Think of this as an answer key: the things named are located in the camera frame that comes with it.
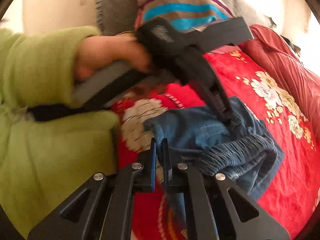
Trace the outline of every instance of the triangular cutout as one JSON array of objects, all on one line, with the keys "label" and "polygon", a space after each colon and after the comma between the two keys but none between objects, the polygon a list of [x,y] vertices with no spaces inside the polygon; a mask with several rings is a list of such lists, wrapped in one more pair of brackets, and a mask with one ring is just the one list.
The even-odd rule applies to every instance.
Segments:
[{"label": "triangular cutout", "polygon": [[250,219],[259,216],[259,211],[256,210],[245,198],[243,198],[234,188],[230,188],[228,193],[232,199],[232,202],[236,208],[239,219],[245,223]]},{"label": "triangular cutout", "polygon": [[91,190],[89,188],[84,189],[60,212],[60,217],[73,223],[78,223],[90,192]]}]

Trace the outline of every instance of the denim jeans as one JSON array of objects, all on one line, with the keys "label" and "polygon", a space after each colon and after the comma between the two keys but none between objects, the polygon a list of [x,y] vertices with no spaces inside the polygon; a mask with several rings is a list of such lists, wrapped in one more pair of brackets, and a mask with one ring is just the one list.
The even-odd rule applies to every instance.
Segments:
[{"label": "denim jeans", "polygon": [[[231,124],[216,119],[207,106],[171,109],[144,122],[155,134],[158,159],[161,142],[168,139],[172,154],[180,154],[185,163],[195,165],[207,175],[224,173],[254,200],[258,200],[278,171],[284,152],[267,130],[237,97],[231,97]],[[185,217],[183,196],[170,196],[176,215]]]}]

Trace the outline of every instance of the black bracket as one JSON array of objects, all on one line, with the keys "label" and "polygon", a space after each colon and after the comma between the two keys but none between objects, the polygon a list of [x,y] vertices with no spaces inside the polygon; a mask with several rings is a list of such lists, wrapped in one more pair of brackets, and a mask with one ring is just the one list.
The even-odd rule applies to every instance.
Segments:
[{"label": "black bracket", "polygon": [[[289,240],[275,219],[222,173],[202,175],[162,142],[164,187],[183,193],[189,240]],[[29,233],[28,240],[129,240],[134,194],[152,192],[156,142],[118,174],[96,173]]]}]

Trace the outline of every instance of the metal screw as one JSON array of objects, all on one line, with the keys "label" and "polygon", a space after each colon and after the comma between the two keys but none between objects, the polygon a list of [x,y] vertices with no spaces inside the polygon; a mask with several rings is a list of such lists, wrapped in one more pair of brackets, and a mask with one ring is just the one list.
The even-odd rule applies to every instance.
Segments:
[{"label": "metal screw", "polygon": [[226,179],[226,176],[222,173],[217,173],[216,174],[216,179],[217,180],[225,180]]},{"label": "metal screw", "polygon": [[103,174],[102,173],[96,173],[93,176],[94,180],[102,180],[103,179]]},{"label": "metal screw", "polygon": [[186,165],[185,163],[178,163],[177,166],[179,170],[185,170],[186,168],[188,168],[188,165]]},{"label": "metal screw", "polygon": [[141,163],[132,163],[132,168],[135,170],[139,170],[142,168],[142,164]]}]

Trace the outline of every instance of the green fleece blanket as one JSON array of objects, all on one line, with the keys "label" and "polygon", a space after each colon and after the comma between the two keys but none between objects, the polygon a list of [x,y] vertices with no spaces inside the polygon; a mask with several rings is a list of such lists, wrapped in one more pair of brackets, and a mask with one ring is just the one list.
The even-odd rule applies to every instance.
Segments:
[{"label": "green fleece blanket", "polygon": [[116,171],[119,122],[112,112],[43,123],[21,114],[40,104],[76,106],[77,45],[95,35],[94,27],[31,38],[0,29],[0,204],[24,238],[91,175]]}]

